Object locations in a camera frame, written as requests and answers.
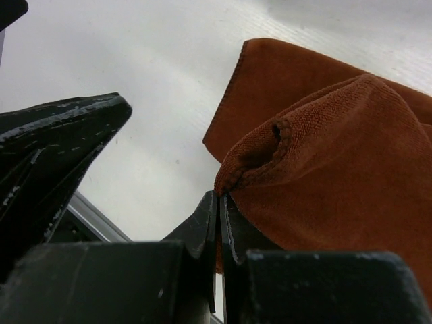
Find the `brown towel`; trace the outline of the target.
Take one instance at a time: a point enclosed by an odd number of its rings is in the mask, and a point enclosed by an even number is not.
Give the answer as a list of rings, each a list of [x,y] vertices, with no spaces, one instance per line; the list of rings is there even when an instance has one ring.
[[[286,250],[387,250],[431,297],[431,97],[248,40],[203,143],[218,194]]]

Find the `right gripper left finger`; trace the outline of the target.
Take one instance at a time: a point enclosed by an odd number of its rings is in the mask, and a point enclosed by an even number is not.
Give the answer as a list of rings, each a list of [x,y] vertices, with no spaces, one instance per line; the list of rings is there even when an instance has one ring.
[[[211,323],[218,200],[158,242],[43,244],[1,290],[2,323]]]

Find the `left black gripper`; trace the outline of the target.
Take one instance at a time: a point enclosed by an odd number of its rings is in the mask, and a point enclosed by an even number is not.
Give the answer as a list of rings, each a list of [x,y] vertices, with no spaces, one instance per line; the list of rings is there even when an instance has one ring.
[[[27,0],[0,0],[0,31],[5,30],[27,12]]]

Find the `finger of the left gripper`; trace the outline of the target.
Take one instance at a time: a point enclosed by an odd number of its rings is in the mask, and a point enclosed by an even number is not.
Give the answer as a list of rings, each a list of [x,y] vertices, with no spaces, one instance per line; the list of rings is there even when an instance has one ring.
[[[1,114],[1,279],[48,242],[88,168],[132,114],[118,93]]]

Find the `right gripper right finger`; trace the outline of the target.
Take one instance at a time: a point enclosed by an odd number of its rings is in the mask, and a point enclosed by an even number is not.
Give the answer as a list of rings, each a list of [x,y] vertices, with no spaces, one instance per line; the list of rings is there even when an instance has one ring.
[[[407,264],[391,252],[282,250],[219,201],[226,323],[430,323]]]

